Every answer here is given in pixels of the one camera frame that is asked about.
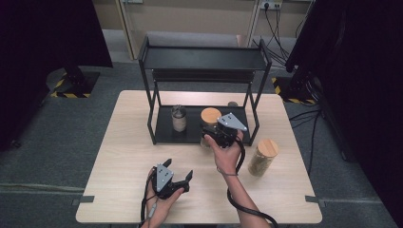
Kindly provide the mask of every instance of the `lower shelf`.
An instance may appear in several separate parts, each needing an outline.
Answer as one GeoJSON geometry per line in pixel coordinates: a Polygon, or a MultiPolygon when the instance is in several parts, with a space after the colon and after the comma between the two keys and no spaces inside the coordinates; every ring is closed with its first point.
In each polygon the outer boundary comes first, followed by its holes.
{"type": "Polygon", "coordinates": [[[207,107],[215,107],[222,115],[232,112],[245,126],[248,131],[243,132],[243,142],[249,143],[250,133],[246,119],[245,109],[241,106],[187,106],[186,129],[183,132],[174,130],[172,125],[172,105],[163,105],[159,109],[158,120],[155,129],[156,143],[200,143],[202,138],[201,113],[207,107]]]}

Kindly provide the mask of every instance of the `wooden tabletop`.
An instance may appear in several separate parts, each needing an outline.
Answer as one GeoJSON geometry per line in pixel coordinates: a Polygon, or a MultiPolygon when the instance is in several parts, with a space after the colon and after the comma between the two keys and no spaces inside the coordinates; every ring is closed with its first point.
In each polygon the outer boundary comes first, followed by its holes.
{"type": "MultiPolygon", "coordinates": [[[[244,94],[161,91],[164,105],[226,105],[243,103],[244,94]]],[[[166,223],[239,223],[236,209],[226,198],[226,184],[214,163],[213,152],[199,144],[154,145],[146,126],[149,105],[144,91],[123,91],[116,103],[104,140],[89,177],[76,218],[82,223],[134,223],[140,221],[141,201],[147,174],[152,166],[172,159],[168,167],[173,181],[182,181],[190,170],[190,191],[172,207],[166,223]]],[[[240,180],[260,211],[278,223],[319,223],[317,203],[282,99],[262,94],[258,106],[260,128],[246,157],[240,180]],[[271,139],[278,155],[263,177],[249,174],[247,164],[259,140],[271,139]]]]}

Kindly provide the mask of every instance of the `black metal shelf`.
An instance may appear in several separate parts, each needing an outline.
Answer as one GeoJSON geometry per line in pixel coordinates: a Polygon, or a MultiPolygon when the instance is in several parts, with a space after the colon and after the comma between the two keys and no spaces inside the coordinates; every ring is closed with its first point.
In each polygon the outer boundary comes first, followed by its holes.
{"type": "Polygon", "coordinates": [[[243,141],[252,144],[259,129],[256,108],[272,65],[269,51],[262,40],[256,48],[239,47],[153,47],[144,38],[139,54],[144,88],[150,105],[148,129],[153,143],[199,143],[201,140],[201,112],[206,107],[186,106],[187,125],[183,132],[176,132],[172,126],[170,108],[161,103],[158,82],[210,82],[248,84],[242,106],[215,106],[222,115],[232,112],[248,126],[245,107],[248,100],[252,106],[255,129],[244,132],[243,141]],[[151,97],[147,80],[147,69],[152,69],[154,93],[151,97]],[[254,100],[251,84],[257,70],[264,71],[259,91],[254,100]],[[154,105],[158,102],[159,113],[155,132],[151,127],[154,105]]]}

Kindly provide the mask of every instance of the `electrical outlet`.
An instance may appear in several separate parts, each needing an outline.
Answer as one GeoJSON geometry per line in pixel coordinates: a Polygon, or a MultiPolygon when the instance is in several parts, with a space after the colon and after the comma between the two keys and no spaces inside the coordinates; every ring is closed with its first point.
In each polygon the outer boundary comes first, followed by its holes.
{"type": "Polygon", "coordinates": [[[266,3],[269,4],[269,8],[267,8],[267,10],[280,10],[282,0],[263,0],[261,2],[260,8],[264,10],[266,3]]]}

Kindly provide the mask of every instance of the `gray carpet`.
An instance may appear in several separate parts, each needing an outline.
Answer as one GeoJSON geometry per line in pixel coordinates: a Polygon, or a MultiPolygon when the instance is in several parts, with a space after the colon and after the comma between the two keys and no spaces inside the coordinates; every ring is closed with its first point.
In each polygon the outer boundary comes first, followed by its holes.
{"type": "MultiPolygon", "coordinates": [[[[101,72],[90,97],[48,96],[22,135],[22,146],[0,154],[0,227],[108,227],[78,223],[75,220],[77,206],[71,203],[86,187],[119,93],[126,89],[144,89],[143,81],[135,63],[114,63],[114,68],[82,67],[82,70],[101,72]],[[59,186],[62,190],[5,184],[44,184],[59,186]]],[[[63,71],[58,70],[48,76],[49,88],[54,88],[62,74],[63,71]]],[[[273,69],[270,76],[289,74],[273,69]]],[[[241,85],[160,85],[160,90],[242,92],[245,89],[241,85]]],[[[264,92],[274,93],[271,81],[267,82],[264,92]]],[[[284,105],[289,117],[319,108],[284,105]]],[[[306,166],[310,160],[313,124],[311,120],[294,129],[306,166]]],[[[323,221],[291,227],[396,227],[359,165],[341,159],[332,131],[323,118],[317,121],[314,146],[311,182],[323,205],[323,221]]],[[[115,224],[113,227],[134,226],[115,224]]]]}

